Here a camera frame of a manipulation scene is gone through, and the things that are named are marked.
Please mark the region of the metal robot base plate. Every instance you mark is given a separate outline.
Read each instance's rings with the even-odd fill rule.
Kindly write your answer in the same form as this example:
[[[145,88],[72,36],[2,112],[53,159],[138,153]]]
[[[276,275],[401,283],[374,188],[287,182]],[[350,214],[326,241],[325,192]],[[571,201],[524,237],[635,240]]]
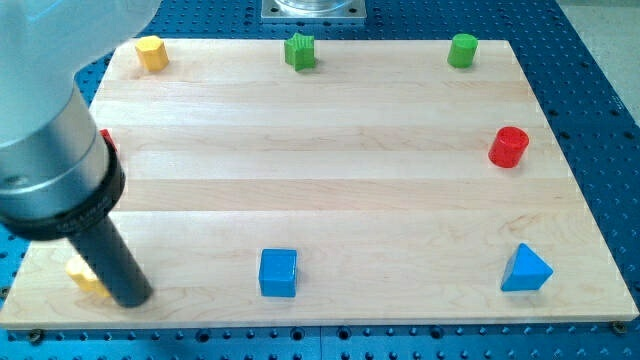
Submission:
[[[365,0],[262,0],[265,23],[363,23],[367,19]]]

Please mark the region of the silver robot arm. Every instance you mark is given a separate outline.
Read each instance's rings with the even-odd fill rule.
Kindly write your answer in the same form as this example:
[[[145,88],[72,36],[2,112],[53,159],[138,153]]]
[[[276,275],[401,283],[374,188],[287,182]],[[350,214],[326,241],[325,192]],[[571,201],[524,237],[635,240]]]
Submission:
[[[1,4],[1,222],[30,240],[107,217],[125,175],[75,74],[139,33],[159,0]]]

